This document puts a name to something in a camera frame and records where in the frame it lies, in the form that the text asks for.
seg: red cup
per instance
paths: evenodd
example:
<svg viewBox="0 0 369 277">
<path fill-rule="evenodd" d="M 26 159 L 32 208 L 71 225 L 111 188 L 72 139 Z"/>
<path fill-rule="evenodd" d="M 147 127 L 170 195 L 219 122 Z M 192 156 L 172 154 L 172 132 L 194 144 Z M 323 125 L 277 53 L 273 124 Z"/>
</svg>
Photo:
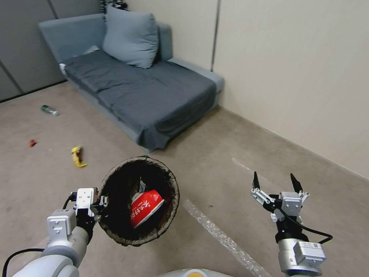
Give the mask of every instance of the red cup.
<svg viewBox="0 0 369 277">
<path fill-rule="evenodd" d="M 131 224 L 136 229 L 152 216 L 164 203 L 164 199 L 156 190 L 136 193 L 132 198 Z"/>
</svg>

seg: bottle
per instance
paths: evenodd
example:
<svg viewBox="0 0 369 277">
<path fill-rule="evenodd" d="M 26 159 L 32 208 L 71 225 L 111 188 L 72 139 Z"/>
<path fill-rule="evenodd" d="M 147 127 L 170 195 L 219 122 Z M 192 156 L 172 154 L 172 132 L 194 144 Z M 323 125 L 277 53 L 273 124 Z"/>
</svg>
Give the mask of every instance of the bottle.
<svg viewBox="0 0 369 277">
<path fill-rule="evenodd" d="M 53 108 L 50 108 L 49 106 L 47 105 L 42 105 L 41 106 L 41 111 L 45 112 L 45 113 L 50 113 L 52 115 L 59 115 L 59 113 L 57 111 L 55 111 Z"/>
</svg>

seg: gray pillow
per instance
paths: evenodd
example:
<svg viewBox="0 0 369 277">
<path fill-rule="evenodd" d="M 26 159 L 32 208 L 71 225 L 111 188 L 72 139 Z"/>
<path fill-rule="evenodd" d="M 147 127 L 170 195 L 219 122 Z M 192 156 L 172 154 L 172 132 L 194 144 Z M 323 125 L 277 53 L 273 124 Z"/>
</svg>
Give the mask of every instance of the gray pillow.
<svg viewBox="0 0 369 277">
<path fill-rule="evenodd" d="M 151 13 L 107 7 L 103 50 L 129 65 L 152 66 L 158 51 L 158 26 Z"/>
</svg>

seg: cable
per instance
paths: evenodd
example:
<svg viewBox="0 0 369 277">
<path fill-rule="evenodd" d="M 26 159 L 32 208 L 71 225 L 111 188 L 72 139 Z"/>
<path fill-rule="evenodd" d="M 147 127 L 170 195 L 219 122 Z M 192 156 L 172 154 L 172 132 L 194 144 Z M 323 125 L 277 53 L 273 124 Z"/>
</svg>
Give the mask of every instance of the cable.
<svg viewBox="0 0 369 277">
<path fill-rule="evenodd" d="M 77 193 L 76 193 L 76 192 L 72 192 L 72 193 L 68 196 L 67 200 L 65 201 L 64 206 L 63 206 L 63 210 L 65 210 L 65 209 L 66 209 L 66 206 L 68 205 L 69 201 L 75 201 L 75 200 L 76 200 L 76 198 L 77 198 Z"/>
<path fill-rule="evenodd" d="M 45 249 L 43 249 L 43 248 L 28 248 L 28 249 L 23 249 L 23 250 L 20 250 L 20 251 L 17 251 L 15 253 L 13 253 L 12 255 L 10 255 L 10 257 L 6 260 L 6 262 L 4 264 L 2 277 L 7 277 L 8 265 L 9 265 L 10 260 L 14 256 L 22 254 L 22 253 L 26 253 L 26 252 L 42 252 L 44 250 Z"/>
<path fill-rule="evenodd" d="M 71 195 L 67 198 L 67 200 L 65 201 L 64 205 L 63 205 L 63 210 L 66 209 L 66 206 L 68 205 L 69 201 L 71 201 Z"/>
<path fill-rule="evenodd" d="M 311 229 L 311 228 L 308 228 L 300 223 L 298 223 L 297 221 L 293 220 L 292 218 L 289 217 L 288 214 L 286 214 L 286 212 L 282 209 L 279 209 L 281 211 L 281 213 L 286 217 L 288 218 L 290 221 L 292 221 L 293 223 L 295 223 L 296 225 L 298 225 L 299 227 L 301 227 L 302 229 L 308 231 L 308 232 L 311 232 L 311 233 L 314 233 L 314 234 L 318 234 L 318 235 L 321 235 L 321 236 L 324 236 L 324 237 L 327 237 L 326 239 L 324 240 L 321 240 L 319 243 L 320 244 L 323 244 L 325 242 L 328 242 L 330 241 L 331 239 L 333 239 L 333 236 L 332 235 L 329 235 L 327 233 L 323 233 L 323 232 L 320 232 L 320 231 L 317 231 L 317 230 L 314 230 L 314 229 Z"/>
</svg>

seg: gray couch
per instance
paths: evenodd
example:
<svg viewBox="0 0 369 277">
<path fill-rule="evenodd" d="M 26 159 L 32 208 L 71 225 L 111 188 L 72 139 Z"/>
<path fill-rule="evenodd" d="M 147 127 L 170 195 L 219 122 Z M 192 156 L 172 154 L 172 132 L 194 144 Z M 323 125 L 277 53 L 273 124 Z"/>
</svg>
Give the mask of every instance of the gray couch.
<svg viewBox="0 0 369 277">
<path fill-rule="evenodd" d="M 220 76 L 172 57 L 170 27 L 158 23 L 159 50 L 150 69 L 105 54 L 102 14 L 42 22 L 40 30 L 79 92 L 147 152 L 166 143 L 218 104 Z"/>
</svg>

